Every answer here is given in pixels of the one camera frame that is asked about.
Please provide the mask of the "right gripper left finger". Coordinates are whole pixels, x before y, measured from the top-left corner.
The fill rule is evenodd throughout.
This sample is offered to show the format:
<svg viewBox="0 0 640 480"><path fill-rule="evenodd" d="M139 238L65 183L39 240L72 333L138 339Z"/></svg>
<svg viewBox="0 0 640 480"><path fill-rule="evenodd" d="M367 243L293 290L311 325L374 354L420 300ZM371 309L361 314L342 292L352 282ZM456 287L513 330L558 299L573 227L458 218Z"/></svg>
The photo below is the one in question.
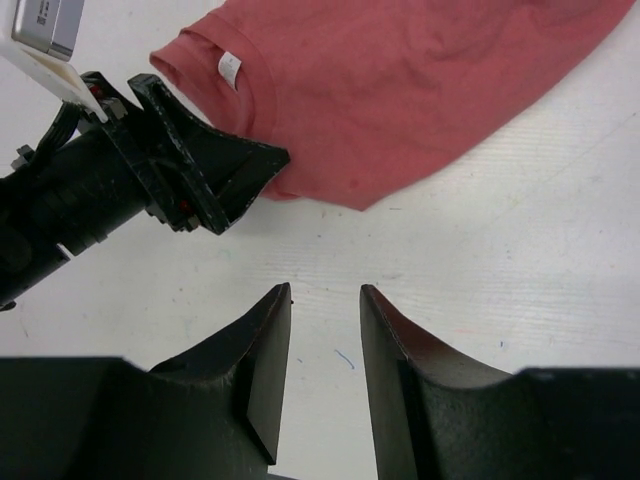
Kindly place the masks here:
<svg viewBox="0 0 640 480"><path fill-rule="evenodd" d="M5 479L263 479L275 464L291 288L149 370L116 357L1 362Z"/></svg>

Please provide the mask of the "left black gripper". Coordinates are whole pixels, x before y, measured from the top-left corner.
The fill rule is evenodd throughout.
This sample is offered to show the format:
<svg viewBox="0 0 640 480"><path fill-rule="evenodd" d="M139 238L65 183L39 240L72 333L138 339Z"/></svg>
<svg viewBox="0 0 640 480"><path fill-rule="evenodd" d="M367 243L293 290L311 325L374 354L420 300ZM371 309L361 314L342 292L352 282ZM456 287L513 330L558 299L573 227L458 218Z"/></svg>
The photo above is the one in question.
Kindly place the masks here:
<svg viewBox="0 0 640 480"><path fill-rule="evenodd" d="M156 75L128 81L134 105L83 74L107 121L64 104L1 180L1 307L145 211L176 232L221 235L287 166L287 150L211 127Z"/></svg>

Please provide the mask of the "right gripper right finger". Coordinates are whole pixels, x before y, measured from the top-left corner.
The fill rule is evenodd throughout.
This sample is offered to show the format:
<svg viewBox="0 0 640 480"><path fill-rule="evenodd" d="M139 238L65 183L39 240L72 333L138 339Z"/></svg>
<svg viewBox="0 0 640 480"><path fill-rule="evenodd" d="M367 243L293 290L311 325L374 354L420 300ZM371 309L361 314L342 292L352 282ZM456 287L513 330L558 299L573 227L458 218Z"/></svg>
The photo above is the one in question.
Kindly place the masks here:
<svg viewBox="0 0 640 480"><path fill-rule="evenodd" d="M382 479L635 479L639 372L507 373L443 342L376 287L360 325Z"/></svg>

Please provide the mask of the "salmon red t shirt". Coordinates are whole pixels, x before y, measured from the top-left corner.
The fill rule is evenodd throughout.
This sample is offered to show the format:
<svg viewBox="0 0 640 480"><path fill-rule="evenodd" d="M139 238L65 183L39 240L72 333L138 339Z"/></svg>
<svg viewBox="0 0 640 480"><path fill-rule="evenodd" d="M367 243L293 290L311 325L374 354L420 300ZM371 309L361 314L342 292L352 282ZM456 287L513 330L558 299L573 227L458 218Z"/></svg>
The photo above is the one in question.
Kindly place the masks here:
<svg viewBox="0 0 640 480"><path fill-rule="evenodd" d="M217 128L285 148L264 189L365 210L538 101L628 1L227 1L150 56Z"/></svg>

